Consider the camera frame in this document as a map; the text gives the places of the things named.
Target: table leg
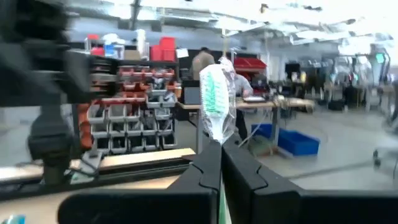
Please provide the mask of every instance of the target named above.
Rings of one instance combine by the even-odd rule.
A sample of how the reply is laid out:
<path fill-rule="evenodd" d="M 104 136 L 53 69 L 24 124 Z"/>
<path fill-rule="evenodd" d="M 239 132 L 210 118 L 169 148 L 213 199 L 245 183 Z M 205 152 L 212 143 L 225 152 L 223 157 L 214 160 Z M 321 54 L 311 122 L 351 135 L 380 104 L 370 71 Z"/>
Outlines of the table leg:
<path fill-rule="evenodd" d="M 392 104 L 392 94 L 388 93 L 387 95 L 387 117 L 390 118 L 392 111 L 391 111 L 391 104 Z"/>
<path fill-rule="evenodd" d="M 196 153 L 200 154 L 203 150 L 202 144 L 203 144 L 203 123 L 201 120 L 201 113 L 200 110 L 198 110 L 197 113 L 197 150 Z"/>
<path fill-rule="evenodd" d="M 371 95 L 372 95 L 372 88 L 371 87 L 367 87 L 366 89 L 366 106 L 365 106 L 365 110 L 366 112 L 369 112 L 371 110 Z"/>
<path fill-rule="evenodd" d="M 280 119 L 280 108 L 274 107 L 272 109 L 272 133 L 271 133 L 271 141 L 274 147 L 278 146 L 278 138 L 279 138 L 279 119 Z"/>

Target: red storage bin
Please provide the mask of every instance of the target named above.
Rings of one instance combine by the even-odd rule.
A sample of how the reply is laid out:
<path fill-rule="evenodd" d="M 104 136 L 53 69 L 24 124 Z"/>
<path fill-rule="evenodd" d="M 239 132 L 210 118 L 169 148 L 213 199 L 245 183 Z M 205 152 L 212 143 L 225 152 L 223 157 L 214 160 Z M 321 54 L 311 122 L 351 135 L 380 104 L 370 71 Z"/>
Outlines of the red storage bin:
<path fill-rule="evenodd" d="M 175 50 L 175 38 L 174 37 L 162 37 L 159 42 L 162 50 Z"/>
<path fill-rule="evenodd" d="M 163 50 L 163 60 L 168 62 L 175 62 L 175 50 Z"/>
<path fill-rule="evenodd" d="M 162 60 L 162 49 L 160 48 L 160 45 L 153 45 L 150 48 L 150 60 Z"/>

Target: box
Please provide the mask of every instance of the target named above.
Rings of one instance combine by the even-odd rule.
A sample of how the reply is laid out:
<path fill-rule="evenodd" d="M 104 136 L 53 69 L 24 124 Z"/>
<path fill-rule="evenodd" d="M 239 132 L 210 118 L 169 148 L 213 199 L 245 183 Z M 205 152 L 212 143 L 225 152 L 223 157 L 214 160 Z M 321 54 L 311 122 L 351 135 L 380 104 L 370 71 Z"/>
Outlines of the box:
<path fill-rule="evenodd" d="M 141 60 L 141 55 L 138 50 L 125 50 L 124 51 L 125 60 Z"/>

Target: equipment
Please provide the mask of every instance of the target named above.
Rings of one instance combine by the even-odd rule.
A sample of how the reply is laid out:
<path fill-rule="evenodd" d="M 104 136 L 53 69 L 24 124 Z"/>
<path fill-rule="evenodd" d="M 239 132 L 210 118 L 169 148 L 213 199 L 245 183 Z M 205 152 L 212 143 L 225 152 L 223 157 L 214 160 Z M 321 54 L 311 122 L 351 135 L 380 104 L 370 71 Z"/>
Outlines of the equipment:
<path fill-rule="evenodd" d="M 165 190 L 96 189 L 72 195 L 62 202 L 58 222 L 217 224 L 221 152 L 220 143 L 210 142 Z"/>
<path fill-rule="evenodd" d="M 232 223 L 394 223 L 398 194 L 304 190 L 256 161 L 232 140 L 223 146 Z"/>
<path fill-rule="evenodd" d="M 67 15 L 62 4 L 47 1 L 3 1 L 1 19 L 0 106 L 41 106 L 28 145 L 44 162 L 44 182 L 65 182 L 73 136 L 61 116 L 64 103 L 91 100 L 89 60 L 69 52 L 63 31 Z"/>

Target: blue plastic crate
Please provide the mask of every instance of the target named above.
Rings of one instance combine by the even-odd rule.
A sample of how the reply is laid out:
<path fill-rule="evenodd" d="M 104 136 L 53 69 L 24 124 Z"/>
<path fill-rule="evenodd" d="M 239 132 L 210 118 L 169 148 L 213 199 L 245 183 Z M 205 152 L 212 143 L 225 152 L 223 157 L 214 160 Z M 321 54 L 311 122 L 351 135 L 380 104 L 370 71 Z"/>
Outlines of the blue plastic crate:
<path fill-rule="evenodd" d="M 278 146 L 294 156 L 318 154 L 320 141 L 298 131 L 286 131 L 279 134 Z"/>
<path fill-rule="evenodd" d="M 252 124 L 251 131 L 258 124 Z M 272 124 L 261 124 L 254 136 L 260 135 L 271 138 Z M 316 138 L 304 135 L 298 131 L 290 131 L 279 128 L 278 146 L 290 152 L 294 156 L 309 156 L 318 154 L 320 141 Z"/>
<path fill-rule="evenodd" d="M 257 125 L 258 124 L 251 125 L 252 132 L 257 127 Z M 285 130 L 283 128 L 279 128 L 279 135 L 284 132 L 287 132 L 287 130 Z M 271 138 L 271 134 L 272 134 L 272 124 L 260 124 L 259 129 L 254 133 L 253 136 L 261 135 L 261 136 L 264 136 L 265 138 Z"/>

